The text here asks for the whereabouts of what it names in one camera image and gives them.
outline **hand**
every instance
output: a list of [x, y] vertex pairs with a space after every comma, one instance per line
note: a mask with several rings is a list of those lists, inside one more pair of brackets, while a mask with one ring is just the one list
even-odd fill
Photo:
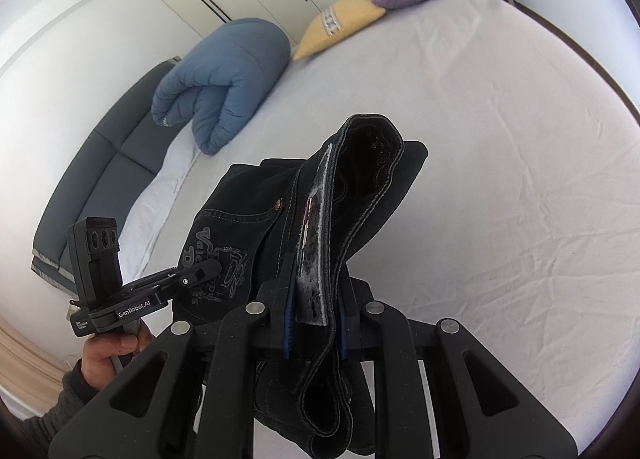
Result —
[[89, 338], [82, 350], [80, 372], [84, 381], [94, 389], [101, 391], [116, 377], [112, 356], [137, 354], [144, 351], [155, 339], [146, 324], [140, 320], [140, 333], [133, 334], [104, 333]]

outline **white blanket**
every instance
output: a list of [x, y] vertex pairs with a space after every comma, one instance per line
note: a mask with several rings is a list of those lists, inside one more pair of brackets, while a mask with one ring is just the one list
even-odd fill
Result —
[[[356, 113], [388, 116], [430, 156], [351, 274], [408, 317], [459, 320], [585, 448], [640, 365], [640, 130], [581, 58], [500, 0], [390, 12], [293, 64], [233, 142], [196, 158], [145, 272], [176, 264], [231, 164], [307, 158]], [[304, 457], [259, 439], [256, 457]]]
[[199, 153], [188, 122], [167, 149], [162, 168], [133, 204], [122, 228], [118, 256], [124, 283], [143, 276], [158, 235]]

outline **finger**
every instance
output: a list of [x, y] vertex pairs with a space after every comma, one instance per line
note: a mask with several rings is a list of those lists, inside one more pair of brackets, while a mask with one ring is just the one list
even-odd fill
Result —
[[129, 354], [137, 345], [138, 339], [134, 335], [105, 333], [85, 341], [82, 356], [85, 360], [97, 362], [110, 356]]
[[140, 331], [138, 332], [138, 349], [140, 352], [144, 351], [150, 344], [155, 340], [156, 337], [153, 336], [149, 327], [140, 320]]

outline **yellow pillow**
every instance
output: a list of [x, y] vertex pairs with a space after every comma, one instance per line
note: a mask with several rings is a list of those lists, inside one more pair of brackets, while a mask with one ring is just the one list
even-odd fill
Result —
[[306, 29], [294, 60], [324, 51], [386, 13], [371, 0], [341, 0], [325, 9]]

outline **jeans back pocket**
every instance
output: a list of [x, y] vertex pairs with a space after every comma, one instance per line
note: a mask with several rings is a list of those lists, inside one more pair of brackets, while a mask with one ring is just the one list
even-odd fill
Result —
[[252, 274], [256, 254], [283, 206], [283, 200], [278, 200], [271, 210], [250, 215], [207, 209], [198, 212], [182, 248], [178, 269], [217, 259], [222, 272], [176, 296], [174, 320], [185, 319], [194, 325], [219, 320], [255, 295]]

